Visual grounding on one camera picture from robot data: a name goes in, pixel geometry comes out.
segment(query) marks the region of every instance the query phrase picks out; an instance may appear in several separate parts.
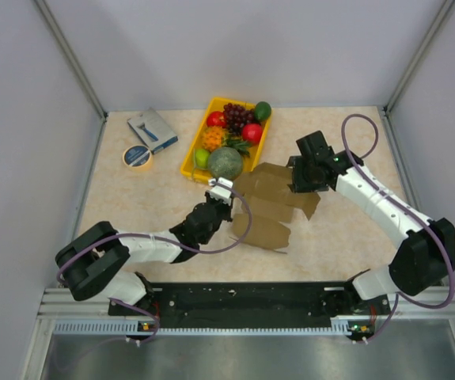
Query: small box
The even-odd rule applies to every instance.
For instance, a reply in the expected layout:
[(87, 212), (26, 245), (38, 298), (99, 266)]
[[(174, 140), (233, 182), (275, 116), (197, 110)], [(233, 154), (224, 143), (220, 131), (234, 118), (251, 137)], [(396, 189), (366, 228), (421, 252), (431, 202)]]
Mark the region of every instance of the small box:
[[(252, 212), (252, 228), (244, 244), (286, 253), (294, 208), (301, 209), (308, 220), (320, 202), (316, 192), (295, 193), (289, 188), (292, 169), (263, 162), (251, 173), (242, 173), (234, 180), (234, 189), (245, 197)], [(233, 216), (232, 238), (239, 238), (248, 225), (245, 207)]]
[(148, 108), (127, 122), (152, 154), (157, 154), (178, 141), (176, 133), (153, 108)]

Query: green fruit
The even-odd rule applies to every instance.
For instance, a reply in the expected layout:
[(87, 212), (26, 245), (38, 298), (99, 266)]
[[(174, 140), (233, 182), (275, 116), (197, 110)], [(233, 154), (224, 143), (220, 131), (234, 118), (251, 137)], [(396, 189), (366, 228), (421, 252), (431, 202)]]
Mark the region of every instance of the green fruit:
[(243, 157), (233, 148), (218, 148), (210, 155), (208, 170), (215, 178), (233, 180), (243, 171)]
[(253, 115), (257, 120), (263, 122), (271, 116), (271, 106), (266, 101), (260, 101), (256, 104)]
[(206, 149), (198, 149), (195, 151), (195, 164), (200, 169), (205, 169), (208, 165), (208, 158), (210, 157), (210, 152)]

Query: lime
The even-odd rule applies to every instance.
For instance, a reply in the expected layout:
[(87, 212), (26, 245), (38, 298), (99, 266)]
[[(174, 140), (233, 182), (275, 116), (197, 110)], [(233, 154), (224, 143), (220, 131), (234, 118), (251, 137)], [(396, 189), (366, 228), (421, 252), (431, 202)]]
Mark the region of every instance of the lime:
[(195, 164), (200, 169), (205, 169), (208, 166), (208, 158), (210, 157), (210, 152), (206, 149), (198, 149), (195, 151)]
[(260, 101), (256, 104), (253, 115), (260, 122), (265, 121), (271, 116), (271, 106), (266, 101)]

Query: flattened cardboard box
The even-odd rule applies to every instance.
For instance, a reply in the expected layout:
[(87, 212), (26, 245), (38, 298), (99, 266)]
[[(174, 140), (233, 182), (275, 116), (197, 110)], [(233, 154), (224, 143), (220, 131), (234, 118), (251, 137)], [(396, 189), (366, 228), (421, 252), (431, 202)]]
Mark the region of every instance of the flattened cardboard box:
[[(282, 224), (290, 223), (294, 208), (303, 210), (310, 220), (320, 201), (314, 192), (296, 194), (289, 189), (292, 169), (263, 162), (252, 172), (242, 173), (234, 181), (234, 189), (247, 200), (252, 211), (252, 229), (244, 243), (256, 247), (283, 252), (289, 245), (290, 229)], [(248, 225), (248, 214), (233, 218), (233, 234), (240, 237)]]

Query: table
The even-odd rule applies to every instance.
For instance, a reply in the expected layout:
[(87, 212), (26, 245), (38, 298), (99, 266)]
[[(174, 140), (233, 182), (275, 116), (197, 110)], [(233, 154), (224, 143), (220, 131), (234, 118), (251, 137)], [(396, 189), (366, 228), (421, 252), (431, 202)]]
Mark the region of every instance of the table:
[[(122, 153), (140, 143), (127, 126), (138, 112), (111, 112), (85, 202), (80, 233), (108, 220), (115, 228), (131, 232), (168, 230), (204, 201), (206, 185), (180, 174), (180, 165), (193, 140), (204, 110), (159, 111), (178, 134), (179, 142), (154, 156), (146, 173), (133, 173), (122, 164)], [(365, 160), (371, 172), (404, 199), (398, 173), (376, 107), (275, 108), (260, 162), (285, 165), (298, 154), (295, 140), (322, 130), (335, 151), (343, 149), (340, 126), (351, 113), (372, 118), (380, 131), (377, 149)], [(351, 149), (362, 155), (371, 147), (373, 131), (364, 120), (347, 127)], [(226, 253), (198, 255), (182, 264), (146, 263), (130, 270), (149, 281), (322, 281), (345, 280), (367, 268), (389, 263), (396, 249), (390, 240), (351, 201), (333, 191), (322, 192), (310, 221), (294, 210), (287, 254), (239, 245)], [(234, 211), (239, 210), (239, 201)], [(233, 242), (229, 223), (211, 239), (206, 249)]]

